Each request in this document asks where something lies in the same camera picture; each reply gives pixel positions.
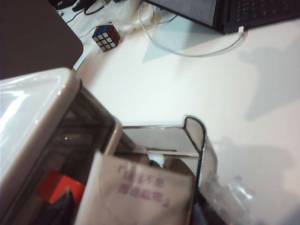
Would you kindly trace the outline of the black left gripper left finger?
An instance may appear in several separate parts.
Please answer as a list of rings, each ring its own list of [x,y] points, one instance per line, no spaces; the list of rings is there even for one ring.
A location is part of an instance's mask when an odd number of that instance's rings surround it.
[[[73,216],[75,201],[69,187],[45,212],[45,225],[68,225]]]

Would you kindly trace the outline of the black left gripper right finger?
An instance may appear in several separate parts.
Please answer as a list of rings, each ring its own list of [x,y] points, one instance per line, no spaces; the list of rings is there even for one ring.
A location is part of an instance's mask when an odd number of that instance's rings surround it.
[[[204,200],[193,205],[193,225],[225,225],[225,221]]]

